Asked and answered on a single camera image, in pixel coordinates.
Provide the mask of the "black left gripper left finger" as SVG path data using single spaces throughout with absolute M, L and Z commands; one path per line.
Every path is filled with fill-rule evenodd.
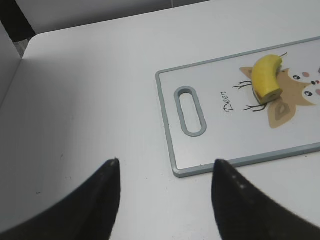
M 108 240 L 121 200 L 121 168 L 106 161 L 63 200 L 1 232 L 2 240 Z

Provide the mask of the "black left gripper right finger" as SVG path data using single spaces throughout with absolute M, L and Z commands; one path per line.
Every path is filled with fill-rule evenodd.
M 318 240 L 320 229 L 256 188 L 229 162 L 213 167 L 211 199 L 223 240 Z

